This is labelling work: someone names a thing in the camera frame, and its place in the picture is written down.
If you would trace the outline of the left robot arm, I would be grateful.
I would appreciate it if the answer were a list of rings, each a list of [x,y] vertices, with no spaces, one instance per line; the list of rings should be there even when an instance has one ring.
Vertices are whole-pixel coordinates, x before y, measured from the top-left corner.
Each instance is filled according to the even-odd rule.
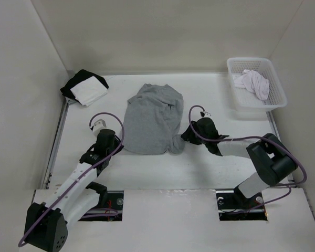
[[[107,188],[95,179],[122,148],[122,141],[113,130],[101,129],[95,144],[82,155],[60,188],[44,202],[34,202],[28,208],[19,247],[30,244],[43,251],[60,251],[74,223],[93,207],[106,206]]]

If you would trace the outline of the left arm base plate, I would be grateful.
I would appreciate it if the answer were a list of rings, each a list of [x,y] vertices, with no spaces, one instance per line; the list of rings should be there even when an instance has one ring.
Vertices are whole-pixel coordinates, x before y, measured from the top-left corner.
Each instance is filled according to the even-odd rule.
[[[106,196],[99,200],[98,204],[90,209],[88,213],[99,214],[102,213],[104,208],[110,208],[118,211],[123,210],[124,204],[124,191],[108,191]]]

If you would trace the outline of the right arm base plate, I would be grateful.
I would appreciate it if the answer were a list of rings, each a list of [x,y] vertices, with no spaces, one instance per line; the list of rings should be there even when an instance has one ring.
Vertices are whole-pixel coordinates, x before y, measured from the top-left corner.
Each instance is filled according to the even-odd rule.
[[[232,191],[217,191],[216,199],[218,210],[221,212],[246,211],[264,203],[261,193],[256,194],[252,198],[239,198],[239,196],[235,195]]]

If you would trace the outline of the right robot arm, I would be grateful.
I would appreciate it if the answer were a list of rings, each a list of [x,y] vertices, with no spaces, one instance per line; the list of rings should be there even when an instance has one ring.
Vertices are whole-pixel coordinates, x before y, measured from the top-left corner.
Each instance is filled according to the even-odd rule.
[[[267,133],[261,138],[237,140],[218,133],[211,118],[191,121],[181,138],[195,145],[205,145],[217,156],[238,156],[250,159],[255,173],[234,188],[233,202],[246,207],[262,190],[276,186],[298,167],[278,138]]]

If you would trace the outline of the grey tank top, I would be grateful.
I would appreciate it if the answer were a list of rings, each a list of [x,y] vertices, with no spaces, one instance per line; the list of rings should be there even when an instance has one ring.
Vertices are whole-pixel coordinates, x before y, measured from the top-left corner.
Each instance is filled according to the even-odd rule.
[[[143,155],[181,154],[185,146],[179,135],[183,109],[182,94],[171,86],[144,84],[128,100],[124,148]]]

